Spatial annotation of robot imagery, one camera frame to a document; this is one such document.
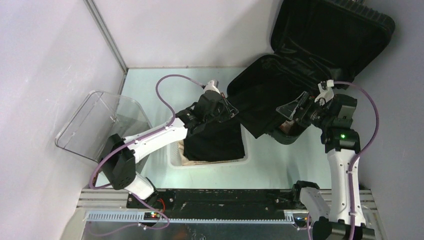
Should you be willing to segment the black garment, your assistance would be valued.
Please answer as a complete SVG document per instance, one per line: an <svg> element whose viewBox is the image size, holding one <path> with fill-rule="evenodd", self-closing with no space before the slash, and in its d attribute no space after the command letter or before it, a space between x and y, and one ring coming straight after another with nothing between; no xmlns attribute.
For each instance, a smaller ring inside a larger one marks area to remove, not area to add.
<svg viewBox="0 0 424 240"><path fill-rule="evenodd" d="M238 121L256 139L267 134L276 138L289 137L289 130L282 129L288 119L276 111L277 107L290 103L298 92L271 91L252 88L229 95L229 102L239 111Z"/></svg>
<svg viewBox="0 0 424 240"><path fill-rule="evenodd" d="M233 161L246 156L241 124L234 119L209 123L183 144L183 156L189 161Z"/></svg>

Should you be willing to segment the beige cloth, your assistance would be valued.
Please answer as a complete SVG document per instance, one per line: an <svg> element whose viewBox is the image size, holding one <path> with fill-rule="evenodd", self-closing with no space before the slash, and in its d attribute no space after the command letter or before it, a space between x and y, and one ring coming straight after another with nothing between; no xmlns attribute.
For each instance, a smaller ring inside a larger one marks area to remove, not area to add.
<svg viewBox="0 0 424 240"><path fill-rule="evenodd" d="M181 158L182 166L196 166L196 165L210 165L210 164L224 164L224 163L233 163L238 160L223 160L223 161L200 161L200 160L189 160L186 156L184 156L184 141L177 141L177 148Z"/></svg>

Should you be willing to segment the white perforated plastic basket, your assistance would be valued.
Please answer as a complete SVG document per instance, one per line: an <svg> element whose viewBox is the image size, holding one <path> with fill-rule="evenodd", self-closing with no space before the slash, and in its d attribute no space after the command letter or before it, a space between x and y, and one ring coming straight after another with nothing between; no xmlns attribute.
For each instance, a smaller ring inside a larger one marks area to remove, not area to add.
<svg viewBox="0 0 424 240"><path fill-rule="evenodd" d="M241 130L241 140L242 140L243 147L244 147L244 157L239 158L239 159L233 159L233 160L237 160L237 162L182 166L181 157L180 157L180 154L179 154L179 151L178 151L177 142L173 142L173 143L165 146L168 166L173 168L173 169L184 169L184 168L186 168L186 169L196 169L196 168L205 168L206 166L221 166L222 167L222 166L232 166L232 165L246 164L250 160L249 151L248 151L250 139L247 137L247 134L249 132L242 125L240 125L240 130Z"/></svg>

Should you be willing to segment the black ribbed hard-shell suitcase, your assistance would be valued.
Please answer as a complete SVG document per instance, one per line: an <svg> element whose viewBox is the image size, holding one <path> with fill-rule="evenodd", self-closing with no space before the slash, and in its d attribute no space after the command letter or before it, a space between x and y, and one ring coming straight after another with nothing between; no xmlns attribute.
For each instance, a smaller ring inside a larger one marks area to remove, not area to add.
<svg viewBox="0 0 424 240"><path fill-rule="evenodd" d="M234 78L227 95L259 88L316 96L322 81L353 82L388 46L395 28L390 16L352 0L285 0L270 37L272 53ZM289 145L303 131L296 126L290 136L269 136Z"/></svg>

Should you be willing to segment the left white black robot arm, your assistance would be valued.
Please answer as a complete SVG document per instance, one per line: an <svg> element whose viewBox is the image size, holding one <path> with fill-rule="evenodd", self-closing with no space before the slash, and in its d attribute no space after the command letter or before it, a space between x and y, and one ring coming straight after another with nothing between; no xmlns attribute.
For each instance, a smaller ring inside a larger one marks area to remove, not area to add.
<svg viewBox="0 0 424 240"><path fill-rule="evenodd" d="M226 122L238 112L223 93L208 90L189 107L173 110L172 118L158 127L127 137L111 135L98 169L114 190L126 190L137 196L145 208L153 208L158 194L153 183L137 173L138 162L169 144L202 132L207 124Z"/></svg>

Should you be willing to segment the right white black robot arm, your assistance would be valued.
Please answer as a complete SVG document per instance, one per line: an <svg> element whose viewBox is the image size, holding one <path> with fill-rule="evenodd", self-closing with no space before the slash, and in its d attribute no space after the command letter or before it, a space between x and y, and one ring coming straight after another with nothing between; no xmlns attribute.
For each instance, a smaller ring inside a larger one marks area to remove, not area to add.
<svg viewBox="0 0 424 240"><path fill-rule="evenodd" d="M313 240L375 240L367 227L360 201L358 165L361 152L359 134L351 128L357 100L345 94L331 99L313 98L303 92L297 99L276 111L302 127L310 125L322 131L321 143L330 168L331 204L316 187L302 187L291 194L291 204L306 209L313 220Z"/></svg>

